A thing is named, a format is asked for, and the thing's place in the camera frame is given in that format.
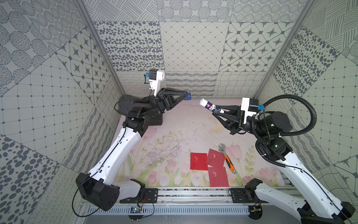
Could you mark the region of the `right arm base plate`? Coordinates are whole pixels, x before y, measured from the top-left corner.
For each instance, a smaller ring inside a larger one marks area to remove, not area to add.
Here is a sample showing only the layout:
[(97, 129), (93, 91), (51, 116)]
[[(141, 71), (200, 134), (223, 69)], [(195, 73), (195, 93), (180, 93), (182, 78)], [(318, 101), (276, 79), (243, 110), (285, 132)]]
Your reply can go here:
[(267, 203), (259, 200), (257, 196), (249, 196), (245, 188), (230, 188), (227, 192), (231, 196), (233, 203)]

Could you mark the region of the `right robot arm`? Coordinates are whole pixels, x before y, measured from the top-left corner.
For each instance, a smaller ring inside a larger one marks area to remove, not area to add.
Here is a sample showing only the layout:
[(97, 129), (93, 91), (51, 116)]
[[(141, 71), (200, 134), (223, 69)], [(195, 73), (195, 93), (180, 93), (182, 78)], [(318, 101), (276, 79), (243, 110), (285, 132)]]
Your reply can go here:
[(256, 137), (255, 148), (267, 162), (275, 165), (301, 193), (301, 198), (269, 187), (254, 178), (245, 185), (245, 198), (253, 203), (252, 219), (262, 216), (261, 202), (270, 203), (291, 214), (303, 224), (342, 224), (355, 213), (350, 202), (343, 202), (325, 188), (304, 166), (286, 136), (302, 135), (317, 123), (317, 113), (306, 100), (301, 103), (310, 113), (307, 127), (292, 131), (290, 120), (282, 112), (267, 112), (266, 105), (245, 98), (241, 105), (211, 106), (213, 116), (233, 134), (250, 133)]

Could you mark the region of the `blue glue stick cap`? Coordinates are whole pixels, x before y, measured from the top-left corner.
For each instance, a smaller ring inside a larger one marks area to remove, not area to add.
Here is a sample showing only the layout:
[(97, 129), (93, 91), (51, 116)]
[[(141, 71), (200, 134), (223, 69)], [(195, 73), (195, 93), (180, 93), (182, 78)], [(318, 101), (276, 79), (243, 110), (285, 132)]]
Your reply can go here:
[(191, 96), (191, 93), (187, 93), (186, 94), (186, 98), (185, 98), (185, 100), (191, 100), (192, 99), (192, 96)]

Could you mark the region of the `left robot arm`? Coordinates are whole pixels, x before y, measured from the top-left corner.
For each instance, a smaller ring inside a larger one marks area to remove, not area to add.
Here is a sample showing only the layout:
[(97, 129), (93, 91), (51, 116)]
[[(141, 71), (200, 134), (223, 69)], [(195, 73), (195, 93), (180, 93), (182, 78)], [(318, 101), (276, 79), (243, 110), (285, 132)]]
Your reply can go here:
[(136, 203), (144, 201), (145, 184), (136, 179), (115, 183), (117, 170), (148, 127), (154, 124), (151, 119), (172, 110), (181, 101), (190, 99), (189, 92), (169, 87), (162, 88), (156, 96), (121, 96), (115, 104), (117, 112), (125, 116), (119, 136), (88, 173), (80, 173), (76, 178), (76, 192), (80, 193), (82, 199), (103, 211), (110, 210), (121, 200)]

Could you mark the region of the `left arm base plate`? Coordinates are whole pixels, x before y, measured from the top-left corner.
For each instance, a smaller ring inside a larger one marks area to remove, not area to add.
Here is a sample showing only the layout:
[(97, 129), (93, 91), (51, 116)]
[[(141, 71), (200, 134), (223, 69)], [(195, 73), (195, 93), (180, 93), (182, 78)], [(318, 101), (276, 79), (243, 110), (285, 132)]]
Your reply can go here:
[(142, 188), (134, 198), (125, 198), (120, 203), (156, 203), (158, 199), (158, 188)]

